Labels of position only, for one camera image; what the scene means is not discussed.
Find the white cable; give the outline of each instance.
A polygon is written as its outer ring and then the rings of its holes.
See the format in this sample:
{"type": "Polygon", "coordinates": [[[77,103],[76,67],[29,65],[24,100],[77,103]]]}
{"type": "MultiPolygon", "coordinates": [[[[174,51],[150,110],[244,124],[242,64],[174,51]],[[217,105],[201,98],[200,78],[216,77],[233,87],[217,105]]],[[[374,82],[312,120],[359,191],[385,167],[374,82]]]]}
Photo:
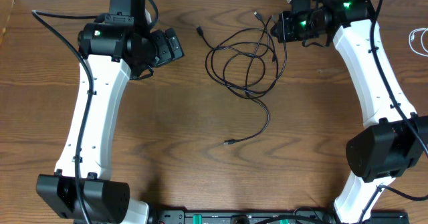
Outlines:
{"type": "Polygon", "coordinates": [[[425,57],[428,57],[428,55],[427,55],[427,54],[424,54],[424,53],[419,53],[418,51],[414,50],[411,42],[412,42],[413,40],[415,40],[415,33],[419,32],[419,31],[423,31],[422,36],[421,36],[421,43],[422,43],[422,47],[423,47],[423,49],[428,53],[428,50],[426,50],[426,49],[425,49],[425,46],[423,45],[423,35],[424,35],[424,33],[425,33],[427,30],[428,30],[428,28],[419,28],[419,29],[415,29],[415,30],[413,30],[413,31],[412,31],[412,32],[410,32],[410,34],[409,34],[409,46],[410,46],[410,48],[412,49],[412,51],[413,51],[413,52],[415,52],[415,53],[417,53],[417,54],[419,54],[419,55],[421,55],[421,56],[425,56],[425,57]]]}

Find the wooden table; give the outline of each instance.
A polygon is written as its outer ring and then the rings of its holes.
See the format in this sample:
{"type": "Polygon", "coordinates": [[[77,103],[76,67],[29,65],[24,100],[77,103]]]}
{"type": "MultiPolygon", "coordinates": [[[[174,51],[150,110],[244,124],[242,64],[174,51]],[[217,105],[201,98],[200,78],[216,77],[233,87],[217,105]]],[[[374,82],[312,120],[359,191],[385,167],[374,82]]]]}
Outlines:
{"type": "MultiPolygon", "coordinates": [[[[350,172],[346,143],[363,129],[356,92],[334,47],[288,44],[286,72],[263,98],[272,113],[267,130],[223,146],[225,139],[257,132],[265,113],[208,77],[209,49],[194,26],[203,26],[207,39],[218,44],[237,30],[259,27],[254,10],[266,18],[290,6],[285,0],[155,1],[157,27],[175,28],[185,57],[126,87],[113,141],[112,180],[127,182],[136,199],[189,210],[329,205],[350,172]]],[[[64,147],[78,90],[78,61],[31,10],[84,15],[107,12],[108,5],[109,0],[15,0],[0,47],[0,223],[70,223],[37,196],[35,182],[38,174],[53,173],[64,147]]],[[[48,21],[77,46],[85,21],[48,21]]],[[[411,30],[428,24],[428,0],[385,0],[379,23],[401,87],[419,114],[428,114],[427,59],[407,43],[411,30]]],[[[282,61],[284,52],[277,49],[282,61]]],[[[219,54],[218,63],[229,56],[219,54]]],[[[246,65],[247,59],[238,59],[231,80],[242,82],[246,65]]],[[[273,76],[273,67],[268,70],[265,87],[273,76]]],[[[426,195],[427,164],[421,158],[392,187],[426,195]]],[[[405,210],[412,223],[426,223],[426,207],[386,192],[375,209],[405,210]]]]}

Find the green component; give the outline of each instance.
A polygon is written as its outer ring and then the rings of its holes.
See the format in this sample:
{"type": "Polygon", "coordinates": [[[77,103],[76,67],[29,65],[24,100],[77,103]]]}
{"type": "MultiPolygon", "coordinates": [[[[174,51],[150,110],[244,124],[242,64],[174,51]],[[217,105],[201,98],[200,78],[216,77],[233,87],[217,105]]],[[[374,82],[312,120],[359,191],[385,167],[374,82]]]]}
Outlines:
{"type": "Polygon", "coordinates": [[[202,224],[202,215],[193,215],[193,224],[202,224]]]}

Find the cable plug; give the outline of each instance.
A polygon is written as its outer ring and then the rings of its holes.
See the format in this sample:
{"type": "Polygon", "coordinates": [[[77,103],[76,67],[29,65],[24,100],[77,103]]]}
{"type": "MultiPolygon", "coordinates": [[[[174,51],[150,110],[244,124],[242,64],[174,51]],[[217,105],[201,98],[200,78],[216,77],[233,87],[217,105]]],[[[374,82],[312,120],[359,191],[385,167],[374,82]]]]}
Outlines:
{"type": "Polygon", "coordinates": [[[257,11],[255,11],[255,12],[254,12],[254,15],[255,15],[255,17],[256,17],[259,21],[261,21],[261,20],[263,19],[263,17],[261,16],[261,14],[260,14],[260,13],[258,13],[257,11]]]}
{"type": "Polygon", "coordinates": [[[224,145],[230,145],[230,144],[235,144],[236,140],[231,139],[231,140],[225,140],[225,142],[223,142],[224,145]]]}
{"type": "Polygon", "coordinates": [[[202,27],[198,25],[196,25],[196,31],[198,32],[199,36],[203,37],[203,30],[202,27]]]}

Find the wooden tabletop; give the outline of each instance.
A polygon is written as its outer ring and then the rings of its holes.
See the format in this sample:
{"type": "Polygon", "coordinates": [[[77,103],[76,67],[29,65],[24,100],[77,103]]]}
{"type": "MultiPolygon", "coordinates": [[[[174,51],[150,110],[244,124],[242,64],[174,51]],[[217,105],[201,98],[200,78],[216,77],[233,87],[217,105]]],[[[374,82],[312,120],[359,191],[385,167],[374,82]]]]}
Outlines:
{"type": "MultiPolygon", "coordinates": [[[[265,113],[209,78],[204,66],[209,48],[195,25],[215,45],[235,31],[260,27],[255,10],[267,18],[290,6],[285,0],[155,2],[156,27],[175,28],[185,57],[127,85],[113,141],[112,180],[128,183],[136,199],[188,210],[286,210],[333,202],[350,173],[346,143],[363,130],[354,86],[334,47],[289,43],[285,74],[262,99],[272,115],[270,125],[257,138],[223,146],[226,139],[257,132],[265,113]]],[[[108,5],[109,0],[15,0],[0,47],[0,223],[70,223],[42,201],[35,183],[38,174],[54,172],[66,143],[78,61],[31,10],[85,15],[107,12],[108,5]]],[[[77,47],[85,21],[48,21],[77,47]]],[[[428,59],[407,43],[411,30],[428,24],[428,0],[385,0],[379,23],[402,89],[420,115],[428,114],[428,59]]],[[[277,51],[281,62],[284,51],[279,45],[277,51]]],[[[219,53],[219,66],[230,55],[219,53]]],[[[267,62],[262,87],[274,76],[267,62]]],[[[239,58],[231,80],[242,83],[247,64],[239,58]]],[[[251,74],[256,78],[257,68],[251,74]]],[[[426,195],[427,164],[421,158],[392,187],[426,195]]],[[[426,203],[388,192],[374,209],[405,210],[412,223],[428,219],[426,203]]]]}

